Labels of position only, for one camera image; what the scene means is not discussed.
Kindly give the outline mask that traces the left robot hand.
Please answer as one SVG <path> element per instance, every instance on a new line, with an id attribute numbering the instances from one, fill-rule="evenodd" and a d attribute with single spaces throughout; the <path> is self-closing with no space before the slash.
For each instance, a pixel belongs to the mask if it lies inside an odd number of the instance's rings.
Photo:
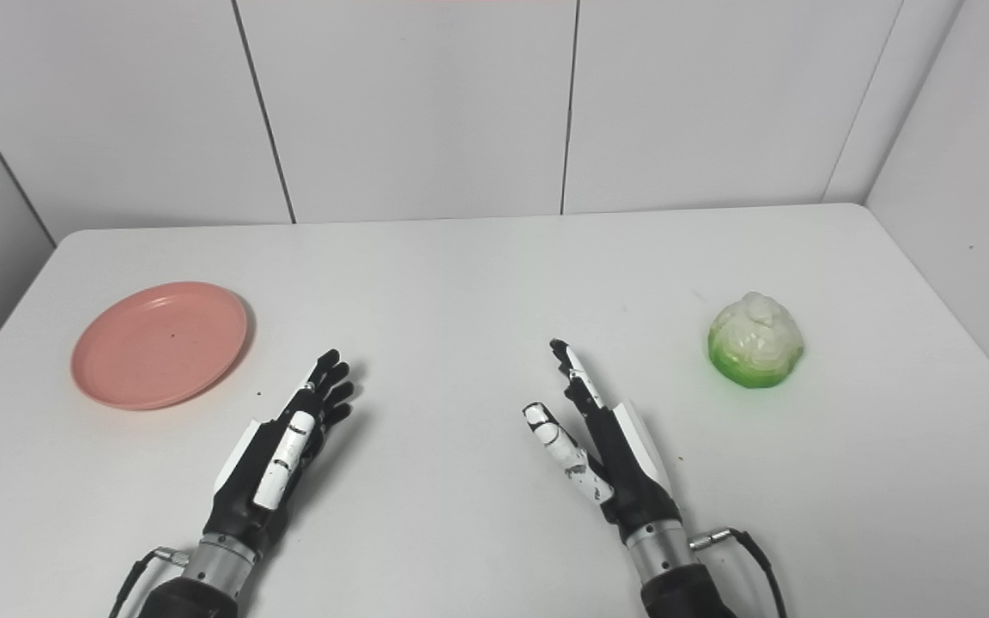
<path id="1" fill-rule="evenodd" d="M 239 541 L 263 556 L 289 524 L 289 500 L 327 434 L 349 418 L 355 385 L 337 349 L 319 356 L 280 415 L 253 422 L 217 477 L 203 534 Z"/>

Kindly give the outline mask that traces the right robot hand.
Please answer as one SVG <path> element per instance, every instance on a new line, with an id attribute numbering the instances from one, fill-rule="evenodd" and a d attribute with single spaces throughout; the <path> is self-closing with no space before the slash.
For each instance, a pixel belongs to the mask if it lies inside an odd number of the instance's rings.
<path id="1" fill-rule="evenodd" d="M 596 505 L 622 541 L 647 527 L 680 523 L 679 507 L 652 458 L 642 423 L 627 404 L 610 407 L 585 364 L 564 340 L 549 342 L 567 380 L 564 396 L 584 420 L 596 452 L 590 453 L 544 403 L 527 404 L 526 425 L 574 486 Z"/>

